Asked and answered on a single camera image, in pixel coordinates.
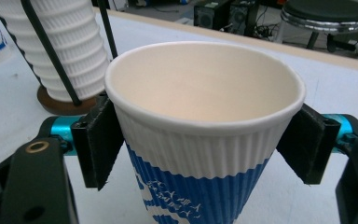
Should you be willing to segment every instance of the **white table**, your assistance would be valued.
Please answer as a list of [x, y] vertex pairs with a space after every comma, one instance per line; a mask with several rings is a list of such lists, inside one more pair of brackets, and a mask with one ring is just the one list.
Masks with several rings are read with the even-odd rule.
[[[300, 74], [308, 89], [306, 103], [318, 112], [358, 118], [358, 60], [123, 13], [111, 12], [110, 19], [118, 54], [143, 45], [185, 40], [258, 49]], [[52, 116], [36, 99], [38, 82], [31, 69], [13, 42], [8, 42], [13, 55], [0, 63], [0, 161], [33, 139], [41, 122]], [[100, 192], [85, 189], [77, 157], [65, 161], [81, 223], [153, 222], [143, 205], [126, 148], [120, 151], [109, 183]], [[339, 223], [335, 188], [346, 161], [346, 156], [333, 154], [322, 184], [308, 186], [296, 177], [281, 154], [274, 152], [237, 223]]]

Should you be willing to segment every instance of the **white cup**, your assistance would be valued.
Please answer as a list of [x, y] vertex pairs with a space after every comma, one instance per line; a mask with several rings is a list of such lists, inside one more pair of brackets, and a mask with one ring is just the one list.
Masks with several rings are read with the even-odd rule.
[[[70, 80], [75, 89], [81, 88], [84, 84], [95, 81], [96, 79], [100, 79], [104, 76], [105, 68], [109, 64], [107, 60], [101, 60], [100, 62], [94, 64], [92, 67], [87, 69], [86, 71], [82, 71], [81, 73], [71, 74]], [[51, 74], [43, 74], [39, 73], [39, 71], [35, 70], [36, 74], [40, 77], [43, 85], [48, 89], [55, 90], [64, 90], [65, 87], [61, 81], [61, 78], [58, 76], [52, 76]]]
[[105, 89], [158, 223], [233, 223], [305, 98], [280, 61], [204, 42], [123, 53]]

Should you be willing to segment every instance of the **electronic equipment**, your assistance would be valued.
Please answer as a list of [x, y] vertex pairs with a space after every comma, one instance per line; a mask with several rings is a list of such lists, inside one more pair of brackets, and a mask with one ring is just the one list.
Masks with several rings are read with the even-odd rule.
[[221, 30], [228, 25], [231, 0], [200, 1], [194, 6], [194, 26]]
[[259, 6], [256, 0], [235, 0], [230, 5], [228, 32], [235, 35], [253, 36]]

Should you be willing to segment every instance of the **wooden base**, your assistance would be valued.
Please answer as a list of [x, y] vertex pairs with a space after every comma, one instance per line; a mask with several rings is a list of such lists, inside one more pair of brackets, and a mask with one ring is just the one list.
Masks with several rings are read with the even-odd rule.
[[81, 105], [56, 101], [48, 95], [48, 91], [42, 86], [37, 90], [37, 100], [48, 112], [64, 116], [87, 114], [96, 105], [96, 97], [82, 101]]

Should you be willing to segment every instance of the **cup stack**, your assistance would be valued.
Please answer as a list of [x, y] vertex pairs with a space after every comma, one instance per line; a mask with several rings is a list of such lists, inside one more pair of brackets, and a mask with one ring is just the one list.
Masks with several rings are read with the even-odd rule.
[[[87, 100], [103, 91], [103, 76], [109, 61], [91, 1], [31, 0], [31, 4], [78, 98]], [[60, 102], [71, 102], [21, 0], [0, 0], [0, 17], [5, 19], [7, 30], [16, 37], [17, 45], [48, 95]]]

